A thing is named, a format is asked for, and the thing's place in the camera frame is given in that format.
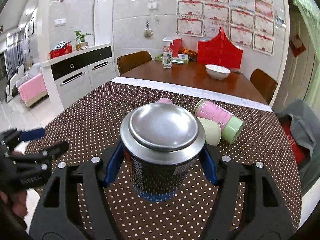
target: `plastic bottle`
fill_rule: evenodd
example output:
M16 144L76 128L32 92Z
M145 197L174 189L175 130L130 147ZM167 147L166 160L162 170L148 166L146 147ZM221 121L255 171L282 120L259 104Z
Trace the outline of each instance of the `plastic bottle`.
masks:
M167 45L163 48L162 53L162 66L164 68L171 68L172 67L172 49L170 48L170 43L173 41L174 38L164 38L163 41L167 42Z

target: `potted plant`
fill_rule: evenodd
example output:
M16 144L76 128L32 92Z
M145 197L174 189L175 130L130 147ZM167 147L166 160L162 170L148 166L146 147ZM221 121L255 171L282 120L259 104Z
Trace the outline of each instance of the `potted plant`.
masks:
M81 41L80 43L76 44L76 50L86 49L88 47L88 43L84 42L84 39L85 39L86 36L93 35L93 33L81 34L81 31L75 31L75 34L77 36L75 38L75 40L76 41L78 41L78 40Z

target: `sheer green curtain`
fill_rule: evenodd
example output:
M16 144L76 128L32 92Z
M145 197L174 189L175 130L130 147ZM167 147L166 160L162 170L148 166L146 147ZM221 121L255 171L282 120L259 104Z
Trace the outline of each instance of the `sheer green curtain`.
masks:
M303 20L307 26L316 56L320 60L320 10L314 0L293 0L298 6ZM320 101L320 66L316 70L315 78L309 85L305 102L313 109L317 101Z

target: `black can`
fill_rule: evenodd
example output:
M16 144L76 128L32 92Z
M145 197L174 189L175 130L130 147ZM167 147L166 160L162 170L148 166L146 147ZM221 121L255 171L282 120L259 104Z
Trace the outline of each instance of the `black can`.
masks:
M174 196L205 142L204 129L193 114L165 103L130 112L120 135L135 190L159 202Z

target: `wooden chair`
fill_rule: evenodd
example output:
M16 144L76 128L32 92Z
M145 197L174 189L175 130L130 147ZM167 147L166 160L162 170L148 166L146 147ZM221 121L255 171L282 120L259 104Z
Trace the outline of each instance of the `wooden chair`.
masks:
M119 73L122 75L150 60L152 60L152 57L149 52L145 50L118 57L117 64Z
M266 102L269 104L277 87L277 82L264 73L261 69L256 69L251 77L250 82L260 92Z

